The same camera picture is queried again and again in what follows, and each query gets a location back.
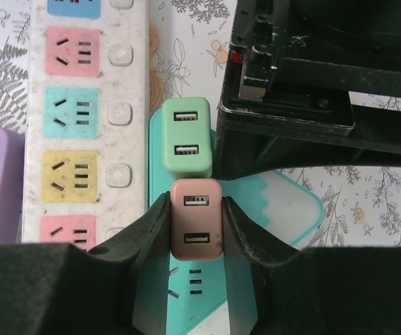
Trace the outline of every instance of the power strip button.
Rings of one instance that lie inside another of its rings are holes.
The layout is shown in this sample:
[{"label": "power strip button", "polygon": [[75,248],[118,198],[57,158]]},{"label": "power strip button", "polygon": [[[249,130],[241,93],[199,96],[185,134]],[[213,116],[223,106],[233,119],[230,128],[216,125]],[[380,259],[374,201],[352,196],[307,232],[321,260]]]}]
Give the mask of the power strip button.
[{"label": "power strip button", "polygon": [[131,9],[133,0],[110,0],[110,5],[116,9]]},{"label": "power strip button", "polygon": [[132,170],[126,164],[112,164],[108,168],[107,183],[110,187],[123,188],[131,185]]},{"label": "power strip button", "polygon": [[132,121],[132,107],[124,101],[117,101],[108,108],[108,119],[113,126],[127,126]]},{"label": "power strip button", "polygon": [[133,51],[129,44],[114,44],[109,49],[109,60],[114,66],[130,66],[133,61]]}]

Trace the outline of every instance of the leaf pattern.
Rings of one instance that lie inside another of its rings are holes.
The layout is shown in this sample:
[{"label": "leaf pattern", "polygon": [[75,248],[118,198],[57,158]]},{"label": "leaf pattern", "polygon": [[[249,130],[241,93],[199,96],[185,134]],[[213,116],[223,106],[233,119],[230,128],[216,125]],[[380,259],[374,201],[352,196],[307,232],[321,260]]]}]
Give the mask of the leaf pattern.
[{"label": "leaf pattern", "polygon": [[210,23],[211,19],[230,17],[227,5],[223,0],[171,0],[178,13],[189,12],[191,19],[197,22]]},{"label": "leaf pattern", "polygon": [[9,38],[3,49],[0,48],[0,126],[13,131],[21,131],[21,126],[26,124],[28,78],[27,70],[13,60],[27,52],[11,45]]},{"label": "leaf pattern", "polygon": [[14,20],[13,33],[18,43],[24,45],[29,40],[30,14],[20,12],[22,20]]}]

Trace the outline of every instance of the teal power strip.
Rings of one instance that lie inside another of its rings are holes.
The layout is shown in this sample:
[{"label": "teal power strip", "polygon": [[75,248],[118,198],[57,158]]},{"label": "teal power strip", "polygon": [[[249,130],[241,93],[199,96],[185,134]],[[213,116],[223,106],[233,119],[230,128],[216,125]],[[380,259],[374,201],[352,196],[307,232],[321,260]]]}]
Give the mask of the teal power strip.
[{"label": "teal power strip", "polygon": [[[163,167],[159,110],[150,122],[150,203],[169,191],[173,182]],[[320,199],[279,172],[220,182],[224,196],[233,197],[250,219],[291,245],[323,220]],[[181,262],[171,256],[169,270],[166,334],[184,335],[226,301],[224,259],[221,256],[215,261]],[[190,290],[201,290],[202,294],[190,295]]]}]

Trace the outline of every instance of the orange flower print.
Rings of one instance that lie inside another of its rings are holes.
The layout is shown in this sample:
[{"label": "orange flower print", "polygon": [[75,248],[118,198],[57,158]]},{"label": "orange flower print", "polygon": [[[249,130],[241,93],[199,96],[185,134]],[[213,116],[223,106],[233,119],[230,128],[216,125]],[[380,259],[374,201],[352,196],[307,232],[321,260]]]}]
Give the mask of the orange flower print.
[{"label": "orange flower print", "polygon": [[226,50],[227,44],[228,42],[221,44],[218,40],[214,40],[211,45],[212,49],[206,50],[214,58],[213,72],[215,77],[217,76],[217,68],[223,70],[227,62],[228,58],[228,50]]},{"label": "orange flower print", "polygon": [[363,218],[363,210],[359,208],[359,201],[357,201],[357,203],[354,205],[354,208],[351,208],[351,210],[353,211],[354,224],[356,224]]}]

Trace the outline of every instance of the white table surface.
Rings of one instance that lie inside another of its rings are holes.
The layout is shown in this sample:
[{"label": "white table surface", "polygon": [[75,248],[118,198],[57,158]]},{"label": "white table surface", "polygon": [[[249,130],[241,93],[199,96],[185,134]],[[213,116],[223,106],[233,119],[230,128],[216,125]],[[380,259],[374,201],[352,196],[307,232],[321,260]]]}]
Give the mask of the white table surface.
[{"label": "white table surface", "polygon": [[[0,100],[0,125],[20,133],[26,129],[29,5],[29,0],[0,0],[0,74],[16,83],[5,92],[13,104]],[[153,111],[169,97],[205,96],[213,107],[215,126],[214,106],[234,10],[235,0],[150,0]],[[355,104],[401,110],[397,98],[362,94],[352,98]],[[401,245],[401,168],[340,166],[283,172],[315,192],[325,207],[323,223],[298,247]],[[229,334],[226,305],[191,334]]]}]

